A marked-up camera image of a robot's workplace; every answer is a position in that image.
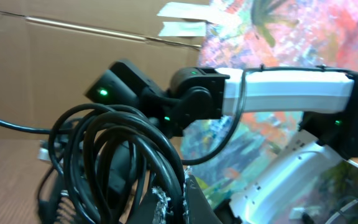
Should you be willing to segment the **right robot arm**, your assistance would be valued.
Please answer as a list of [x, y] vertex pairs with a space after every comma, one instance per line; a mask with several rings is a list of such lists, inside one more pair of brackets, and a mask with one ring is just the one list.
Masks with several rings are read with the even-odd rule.
[[246, 223], [266, 223], [301, 183], [358, 157], [358, 72], [335, 67], [183, 68], [161, 90], [128, 60], [115, 62], [86, 97], [133, 106], [156, 118], [168, 137], [192, 122], [223, 115], [301, 111], [299, 131], [231, 210]]

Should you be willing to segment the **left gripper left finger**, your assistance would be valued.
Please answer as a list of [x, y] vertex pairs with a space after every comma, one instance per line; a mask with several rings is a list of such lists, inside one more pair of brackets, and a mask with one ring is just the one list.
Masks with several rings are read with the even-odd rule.
[[127, 224], [166, 224], [170, 197], [156, 186], [148, 189], [139, 208], [129, 217]]

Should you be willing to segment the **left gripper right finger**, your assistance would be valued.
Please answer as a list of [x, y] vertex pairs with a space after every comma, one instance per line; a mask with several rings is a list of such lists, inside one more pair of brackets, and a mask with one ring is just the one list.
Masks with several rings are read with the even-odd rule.
[[183, 184], [183, 219], [185, 224], [221, 224], [210, 207], [203, 191], [192, 175], [190, 166], [185, 168]]

